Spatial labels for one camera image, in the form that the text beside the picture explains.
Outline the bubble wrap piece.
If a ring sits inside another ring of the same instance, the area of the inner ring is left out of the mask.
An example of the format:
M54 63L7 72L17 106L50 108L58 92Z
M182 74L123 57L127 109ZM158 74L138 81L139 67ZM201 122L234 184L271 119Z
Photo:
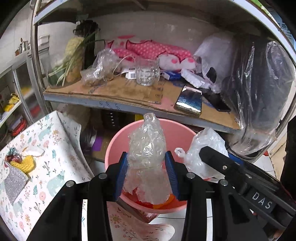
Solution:
M146 113L142 125L128 137L128 170L123 190L132 193L137 189L142 201L166 201L171 186L164 167L167 144L159 119L154 113Z

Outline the silver mesh scrub cloth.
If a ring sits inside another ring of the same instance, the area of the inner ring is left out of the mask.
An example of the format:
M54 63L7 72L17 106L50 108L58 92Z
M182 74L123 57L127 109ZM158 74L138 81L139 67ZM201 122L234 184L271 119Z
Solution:
M13 204L24 189L29 178L23 171L8 162L5 162L5 166L9 168L9 173L4 180L4 187L10 203Z

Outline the colourful wrapper ball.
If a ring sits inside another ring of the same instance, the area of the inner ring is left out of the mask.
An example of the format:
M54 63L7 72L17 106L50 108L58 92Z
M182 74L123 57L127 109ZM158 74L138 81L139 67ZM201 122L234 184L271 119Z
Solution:
M17 149L15 147L12 147L9 149L6 157L5 157L5 161L6 162L17 162L17 163L21 163L22 162L22 157L20 156L20 154L18 153Z

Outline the red snack bag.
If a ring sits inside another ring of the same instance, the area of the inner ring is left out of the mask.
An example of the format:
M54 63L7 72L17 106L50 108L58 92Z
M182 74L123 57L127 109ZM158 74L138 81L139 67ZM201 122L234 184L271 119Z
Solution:
M152 203L148 201L142 201L137 195L137 189L134 189L132 193L123 191L120 198L128 205L141 211L156 211L157 213L169 213L173 211L179 211L186 207L186 201L178 201L173 194L167 196L166 201L159 203Z

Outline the pink plastic trash bucket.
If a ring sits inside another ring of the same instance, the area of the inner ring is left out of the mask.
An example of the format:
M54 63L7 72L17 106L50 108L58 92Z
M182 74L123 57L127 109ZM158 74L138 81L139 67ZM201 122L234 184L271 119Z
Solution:
M117 132L107 147L104 162L108 167L127 154L128 170L121 199L149 213L185 209L187 202L178 201L171 193L164 159L165 153L170 152L176 162L183 162L175 149L187 151L195 135L185 125L162 118L134 121Z

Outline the smartphone with blue case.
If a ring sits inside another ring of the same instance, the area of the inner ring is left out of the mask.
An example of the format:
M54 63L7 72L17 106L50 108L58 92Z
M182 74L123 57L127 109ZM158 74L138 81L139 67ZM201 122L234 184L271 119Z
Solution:
M185 85L177 98L174 109L199 117L202 113L202 92Z

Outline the cardboard shelf liner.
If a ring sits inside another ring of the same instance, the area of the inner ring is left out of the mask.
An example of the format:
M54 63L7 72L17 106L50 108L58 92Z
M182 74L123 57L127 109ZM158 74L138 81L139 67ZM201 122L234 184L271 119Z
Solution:
M99 87L86 87L81 81L60 89L47 88L47 101L79 104L91 108L112 109L128 113L153 112L167 118L201 128L210 127L220 132L233 133L239 125L233 113L222 113L202 103L199 116L176 110L174 105L182 88L160 79L153 86L141 86L135 81L116 77Z

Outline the floral bear tablecloth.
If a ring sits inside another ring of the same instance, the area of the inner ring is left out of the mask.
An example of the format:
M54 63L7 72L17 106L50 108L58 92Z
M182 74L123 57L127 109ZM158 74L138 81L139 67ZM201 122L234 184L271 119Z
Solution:
M17 240L26 240L41 214L69 180L89 181L94 175L81 151L81 125L58 111L28 127L1 150L1 218ZM41 149L35 168L16 197L9 201L4 181L11 173L5 156L15 148Z

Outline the black smartphone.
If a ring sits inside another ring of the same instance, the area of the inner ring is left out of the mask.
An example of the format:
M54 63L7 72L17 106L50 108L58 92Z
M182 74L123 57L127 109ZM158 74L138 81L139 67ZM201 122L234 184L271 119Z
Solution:
M203 97L219 112L229 113L231 109L224 103L220 94L213 93L210 89L201 89Z

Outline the glass mug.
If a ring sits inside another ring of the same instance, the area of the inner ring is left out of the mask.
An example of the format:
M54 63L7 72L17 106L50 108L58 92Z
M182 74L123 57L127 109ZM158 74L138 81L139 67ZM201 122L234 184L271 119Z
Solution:
M152 86L160 78L159 59L155 60L136 58L135 74L137 84L142 86Z

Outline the clear bag on shelf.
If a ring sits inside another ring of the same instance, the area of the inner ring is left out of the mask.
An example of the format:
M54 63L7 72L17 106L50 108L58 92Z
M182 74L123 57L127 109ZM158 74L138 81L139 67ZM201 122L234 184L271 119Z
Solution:
M95 87L105 85L113 79L119 58L112 49L99 51L95 61L89 68L80 71L83 86Z

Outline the large black plastic-wrapped appliance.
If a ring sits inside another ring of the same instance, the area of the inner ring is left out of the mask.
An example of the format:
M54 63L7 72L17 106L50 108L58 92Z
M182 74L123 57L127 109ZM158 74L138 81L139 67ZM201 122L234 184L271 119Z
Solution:
M295 66L277 41L254 35L236 40L231 72L221 92L240 125L229 146L236 154L248 156L275 140Z

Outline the metal shelf rack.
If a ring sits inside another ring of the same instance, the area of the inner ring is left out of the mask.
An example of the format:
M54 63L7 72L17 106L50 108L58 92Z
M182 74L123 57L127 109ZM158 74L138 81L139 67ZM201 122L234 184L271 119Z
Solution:
M33 65L51 102L154 113L272 141L295 112L295 49L254 1L37 1Z

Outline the bag of vegetables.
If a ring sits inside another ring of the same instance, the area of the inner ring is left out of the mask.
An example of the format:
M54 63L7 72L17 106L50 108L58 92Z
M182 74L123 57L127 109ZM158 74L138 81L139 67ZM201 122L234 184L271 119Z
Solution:
M80 72L92 65L95 60L98 32L96 22L82 20L73 30L66 46L42 62L51 88L67 87L81 79Z

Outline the small metal pot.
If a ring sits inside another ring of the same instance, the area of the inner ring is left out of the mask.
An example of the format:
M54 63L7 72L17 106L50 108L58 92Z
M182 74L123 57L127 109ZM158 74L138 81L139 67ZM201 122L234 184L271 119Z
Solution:
M22 52L28 51L29 49L30 49L29 41L26 41L20 38L20 45L18 47L18 51L22 53Z

